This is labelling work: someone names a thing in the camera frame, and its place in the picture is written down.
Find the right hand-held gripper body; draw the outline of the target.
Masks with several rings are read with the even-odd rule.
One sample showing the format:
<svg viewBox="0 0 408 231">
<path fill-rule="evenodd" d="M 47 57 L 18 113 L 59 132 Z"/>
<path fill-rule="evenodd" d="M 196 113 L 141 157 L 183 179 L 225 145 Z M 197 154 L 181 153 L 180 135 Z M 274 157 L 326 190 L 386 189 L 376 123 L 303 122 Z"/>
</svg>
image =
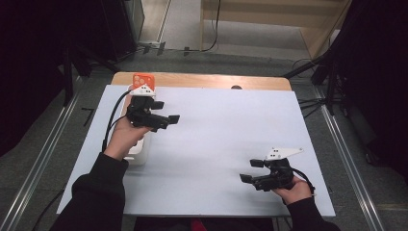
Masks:
<svg viewBox="0 0 408 231">
<path fill-rule="evenodd" d="M 302 151 L 302 148 L 273 147 L 263 160 L 263 167 L 269 169 L 269 174 L 253 178 L 255 189 L 264 192 L 291 189 L 293 187 L 293 168 L 288 158 Z"/>
</svg>

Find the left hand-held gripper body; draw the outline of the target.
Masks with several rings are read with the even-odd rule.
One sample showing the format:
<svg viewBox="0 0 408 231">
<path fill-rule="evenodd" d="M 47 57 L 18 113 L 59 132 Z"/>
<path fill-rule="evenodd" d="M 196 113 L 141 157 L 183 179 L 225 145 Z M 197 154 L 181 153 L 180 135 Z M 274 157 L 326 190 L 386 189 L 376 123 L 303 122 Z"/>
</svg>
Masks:
<svg viewBox="0 0 408 231">
<path fill-rule="evenodd" d="M 155 100 L 156 93 L 152 96 L 133 96 L 127 107 L 126 116 L 135 127 L 150 127 L 152 132 L 166 129 L 169 125 L 167 116 L 155 115 L 150 109 Z"/>
</svg>

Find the orange phone case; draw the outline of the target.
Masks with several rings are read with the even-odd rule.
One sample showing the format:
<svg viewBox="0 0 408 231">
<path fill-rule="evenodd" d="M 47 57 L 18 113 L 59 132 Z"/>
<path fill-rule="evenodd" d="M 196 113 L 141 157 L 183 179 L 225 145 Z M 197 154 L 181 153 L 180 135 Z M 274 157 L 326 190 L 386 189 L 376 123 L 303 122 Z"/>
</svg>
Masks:
<svg viewBox="0 0 408 231">
<path fill-rule="evenodd" d="M 136 72 L 133 74 L 132 89 L 147 85 L 151 90 L 155 89 L 155 77 L 150 73 Z"/>
</svg>

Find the white plastic storage box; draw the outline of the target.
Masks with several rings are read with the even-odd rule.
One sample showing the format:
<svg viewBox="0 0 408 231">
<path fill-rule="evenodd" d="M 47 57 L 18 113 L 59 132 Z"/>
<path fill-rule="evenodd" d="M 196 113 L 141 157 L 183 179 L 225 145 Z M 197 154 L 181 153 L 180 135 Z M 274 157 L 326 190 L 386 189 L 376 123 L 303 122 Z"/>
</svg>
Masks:
<svg viewBox="0 0 408 231">
<path fill-rule="evenodd" d="M 134 87 L 133 85 L 128 86 L 129 94 L 125 97 L 124 103 L 121 109 L 121 115 L 124 116 L 127 112 L 127 107 L 131 103 L 131 98 L 133 96 L 152 96 L 154 90 L 148 87 L 146 84 L 139 87 Z M 143 136 L 141 140 L 137 142 L 128 152 L 125 157 L 131 165 L 142 166 L 146 163 L 148 159 L 148 151 L 150 148 L 150 134 L 147 133 Z"/>
</svg>

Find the person's right hand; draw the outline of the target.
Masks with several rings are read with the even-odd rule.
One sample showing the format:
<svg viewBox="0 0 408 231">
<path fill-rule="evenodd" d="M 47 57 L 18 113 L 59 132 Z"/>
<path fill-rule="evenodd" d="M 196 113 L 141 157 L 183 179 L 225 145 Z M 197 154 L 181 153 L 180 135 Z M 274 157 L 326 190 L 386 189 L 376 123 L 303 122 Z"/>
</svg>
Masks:
<svg viewBox="0 0 408 231">
<path fill-rule="evenodd" d="M 278 194 L 284 200 L 286 205 L 290 205 L 312 196 L 307 182 L 296 176 L 293 178 L 293 187 L 290 190 L 275 189 L 273 192 Z"/>
</svg>

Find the person's left hand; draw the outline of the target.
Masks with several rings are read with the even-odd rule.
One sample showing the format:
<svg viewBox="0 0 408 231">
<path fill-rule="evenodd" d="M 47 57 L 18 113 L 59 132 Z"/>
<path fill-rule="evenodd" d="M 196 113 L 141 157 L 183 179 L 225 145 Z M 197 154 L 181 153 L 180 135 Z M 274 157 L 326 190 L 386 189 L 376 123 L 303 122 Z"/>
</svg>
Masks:
<svg viewBox="0 0 408 231">
<path fill-rule="evenodd" d="M 150 127 L 133 126 L 127 117 L 120 119 L 115 125 L 111 139 L 103 154 L 122 161 L 129 153 L 129 150 L 150 130 Z"/>
</svg>

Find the white board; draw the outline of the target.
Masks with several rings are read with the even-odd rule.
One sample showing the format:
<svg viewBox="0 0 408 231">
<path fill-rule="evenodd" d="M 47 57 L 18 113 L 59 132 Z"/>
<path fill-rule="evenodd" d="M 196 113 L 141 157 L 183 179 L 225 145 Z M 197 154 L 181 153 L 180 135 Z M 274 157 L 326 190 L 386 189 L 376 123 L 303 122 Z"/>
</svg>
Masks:
<svg viewBox="0 0 408 231">
<path fill-rule="evenodd" d="M 281 198 L 241 181 L 267 173 L 250 160 L 273 148 L 295 148 L 290 165 L 316 188 L 325 217 L 335 214 L 296 96 L 290 90 L 158 87 L 162 115 L 178 115 L 165 130 L 147 134 L 148 159 L 123 179 L 127 215 L 154 217 L 279 217 Z"/>
</svg>

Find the wooden table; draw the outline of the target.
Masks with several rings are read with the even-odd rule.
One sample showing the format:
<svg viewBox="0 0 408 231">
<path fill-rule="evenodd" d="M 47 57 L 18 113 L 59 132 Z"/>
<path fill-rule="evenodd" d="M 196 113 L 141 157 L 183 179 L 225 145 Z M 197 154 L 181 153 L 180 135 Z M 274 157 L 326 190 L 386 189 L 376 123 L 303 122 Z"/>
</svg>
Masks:
<svg viewBox="0 0 408 231">
<path fill-rule="evenodd" d="M 283 77 L 170 72 L 152 72 L 152 75 L 157 87 L 231 89 L 238 86 L 243 90 L 292 89 L 289 80 Z"/>
</svg>

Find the black metal stand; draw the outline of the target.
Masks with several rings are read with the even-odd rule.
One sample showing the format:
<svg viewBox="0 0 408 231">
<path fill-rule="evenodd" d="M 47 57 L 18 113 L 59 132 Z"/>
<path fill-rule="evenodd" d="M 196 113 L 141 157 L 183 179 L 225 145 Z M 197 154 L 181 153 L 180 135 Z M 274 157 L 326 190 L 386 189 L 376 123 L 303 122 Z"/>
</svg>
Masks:
<svg viewBox="0 0 408 231">
<path fill-rule="evenodd" d="M 72 84 L 72 61 L 70 58 L 70 49 L 64 49 L 64 106 L 67 106 L 73 96 Z"/>
</svg>

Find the person's lap dark clothing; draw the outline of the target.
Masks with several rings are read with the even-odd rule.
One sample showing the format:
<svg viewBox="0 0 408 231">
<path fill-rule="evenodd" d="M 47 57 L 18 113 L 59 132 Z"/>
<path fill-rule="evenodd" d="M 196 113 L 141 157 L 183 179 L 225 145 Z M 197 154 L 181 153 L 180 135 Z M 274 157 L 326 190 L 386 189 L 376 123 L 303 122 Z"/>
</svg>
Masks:
<svg viewBox="0 0 408 231">
<path fill-rule="evenodd" d="M 134 231 L 274 231 L 271 218 L 136 219 Z"/>
</svg>

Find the black tripod stand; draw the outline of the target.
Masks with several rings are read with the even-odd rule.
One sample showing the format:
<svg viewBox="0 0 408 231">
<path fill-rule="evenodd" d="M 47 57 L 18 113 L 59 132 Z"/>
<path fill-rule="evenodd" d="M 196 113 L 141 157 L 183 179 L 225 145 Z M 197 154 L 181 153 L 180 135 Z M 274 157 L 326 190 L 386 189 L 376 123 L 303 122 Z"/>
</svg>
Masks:
<svg viewBox="0 0 408 231">
<path fill-rule="evenodd" d="M 317 109 L 319 107 L 325 106 L 329 114 L 333 115 L 333 105 L 336 102 L 334 94 L 336 88 L 338 66 L 334 61 L 333 51 L 331 49 L 328 49 L 317 58 L 309 60 L 306 64 L 303 64 L 297 68 L 293 68 L 290 72 L 283 74 L 282 77 L 291 79 L 308 69 L 312 69 L 313 67 L 316 68 L 311 77 L 311 82 L 314 86 L 320 85 L 325 80 L 328 80 L 325 96 L 322 98 L 313 99 L 313 102 L 317 104 Z"/>
</svg>

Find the black curtain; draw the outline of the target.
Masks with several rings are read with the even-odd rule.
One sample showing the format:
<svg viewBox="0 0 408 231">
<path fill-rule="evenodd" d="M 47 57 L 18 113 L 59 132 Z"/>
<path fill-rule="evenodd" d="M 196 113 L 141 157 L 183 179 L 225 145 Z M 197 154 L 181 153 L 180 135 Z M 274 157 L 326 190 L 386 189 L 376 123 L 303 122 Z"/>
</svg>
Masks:
<svg viewBox="0 0 408 231">
<path fill-rule="evenodd" d="M 339 39 L 348 116 L 370 161 L 408 184 L 408 0 L 352 0 Z"/>
<path fill-rule="evenodd" d="M 64 87 L 56 0 L 0 0 L 0 157 Z"/>
</svg>

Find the light wooden shelf unit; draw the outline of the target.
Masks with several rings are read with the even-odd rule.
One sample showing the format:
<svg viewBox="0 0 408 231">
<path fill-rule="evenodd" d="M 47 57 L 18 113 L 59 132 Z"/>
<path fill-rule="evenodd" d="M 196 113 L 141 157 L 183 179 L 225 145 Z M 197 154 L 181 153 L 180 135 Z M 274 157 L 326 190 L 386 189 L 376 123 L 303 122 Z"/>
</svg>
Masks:
<svg viewBox="0 0 408 231">
<path fill-rule="evenodd" d="M 323 51 L 333 32 L 343 25 L 352 0 L 200 0 L 200 43 L 204 21 L 293 26 L 300 29 L 310 57 Z"/>
</svg>

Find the metal floor rail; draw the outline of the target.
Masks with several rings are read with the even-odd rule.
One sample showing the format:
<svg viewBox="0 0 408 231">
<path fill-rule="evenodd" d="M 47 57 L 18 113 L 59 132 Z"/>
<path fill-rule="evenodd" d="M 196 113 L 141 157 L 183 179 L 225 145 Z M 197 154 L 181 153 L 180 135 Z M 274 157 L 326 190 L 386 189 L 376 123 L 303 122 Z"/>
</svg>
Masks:
<svg viewBox="0 0 408 231">
<path fill-rule="evenodd" d="M 34 162 L 21 188 L 18 190 L 11 208 L 0 225 L 0 231 L 15 230 L 15 227 L 17 226 L 34 193 L 38 181 L 43 174 L 50 157 L 52 156 L 53 150 L 55 149 L 64 127 L 66 126 L 67 121 L 69 120 L 70 115 L 76 106 L 78 96 L 79 93 L 75 93 L 71 101 L 61 110 L 57 121 L 55 122 L 36 158 L 36 161 Z"/>
<path fill-rule="evenodd" d="M 351 187 L 356 194 L 358 204 L 363 212 L 370 231 L 385 231 L 385 226 L 371 199 L 370 193 L 363 181 L 363 178 L 353 161 L 351 152 L 349 151 L 349 148 L 344 140 L 344 136 L 341 132 L 336 117 L 330 114 L 327 105 L 323 106 L 321 111 L 334 143 L 338 149 L 338 153 L 342 159 Z"/>
</svg>

